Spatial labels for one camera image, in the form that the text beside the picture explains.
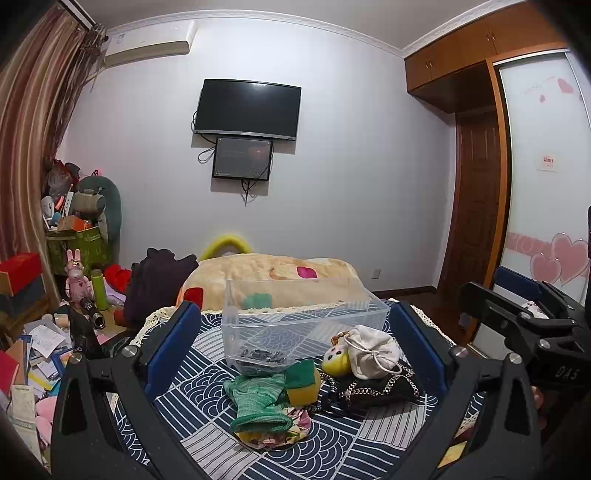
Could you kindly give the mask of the person's hand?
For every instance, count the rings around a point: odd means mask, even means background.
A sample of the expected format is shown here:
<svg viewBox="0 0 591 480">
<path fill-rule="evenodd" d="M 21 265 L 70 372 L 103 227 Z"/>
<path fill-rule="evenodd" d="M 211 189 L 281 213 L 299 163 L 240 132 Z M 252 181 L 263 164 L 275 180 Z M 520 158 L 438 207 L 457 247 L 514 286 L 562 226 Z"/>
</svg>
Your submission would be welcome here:
<svg viewBox="0 0 591 480">
<path fill-rule="evenodd" d="M 542 405 L 543 405 L 544 395 L 540 391 L 540 389 L 538 387 L 536 387 L 536 386 L 532 386 L 531 387 L 531 390 L 532 390 L 532 394 L 533 394 L 535 408 L 537 410 L 539 410 L 542 407 Z"/>
</svg>

